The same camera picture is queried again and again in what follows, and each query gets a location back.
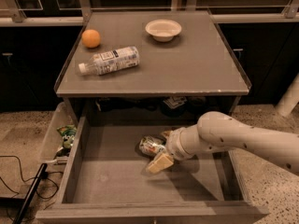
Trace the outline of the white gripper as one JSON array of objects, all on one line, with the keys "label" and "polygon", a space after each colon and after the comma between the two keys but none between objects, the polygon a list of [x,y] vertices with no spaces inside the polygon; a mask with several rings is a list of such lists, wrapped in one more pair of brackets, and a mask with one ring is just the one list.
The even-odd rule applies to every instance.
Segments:
[{"label": "white gripper", "polygon": [[174,159],[177,161],[188,160],[193,157],[193,154],[188,153],[180,141],[180,137],[184,128],[178,128],[173,131],[163,131],[161,136],[166,139],[166,150],[168,153],[158,153],[155,158],[148,164],[146,171],[150,174],[158,174],[164,169],[174,164]]}]

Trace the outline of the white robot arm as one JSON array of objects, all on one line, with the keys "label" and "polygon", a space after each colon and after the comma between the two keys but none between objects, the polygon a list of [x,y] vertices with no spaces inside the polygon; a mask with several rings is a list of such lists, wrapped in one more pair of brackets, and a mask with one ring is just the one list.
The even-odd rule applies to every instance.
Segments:
[{"label": "white robot arm", "polygon": [[234,148],[250,152],[295,175],[299,174],[299,136],[244,124],[218,111],[206,112],[196,124],[171,131],[165,145],[148,164],[150,174],[202,153]]}]

